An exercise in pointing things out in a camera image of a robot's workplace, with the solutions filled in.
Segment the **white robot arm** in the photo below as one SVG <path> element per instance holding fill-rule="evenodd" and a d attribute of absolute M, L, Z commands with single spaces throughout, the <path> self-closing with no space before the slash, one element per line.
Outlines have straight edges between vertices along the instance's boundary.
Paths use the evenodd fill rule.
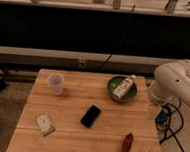
<path fill-rule="evenodd" d="M 178 60 L 157 67 L 148 95 L 154 104 L 165 104 L 174 95 L 190 107 L 190 60 Z"/>

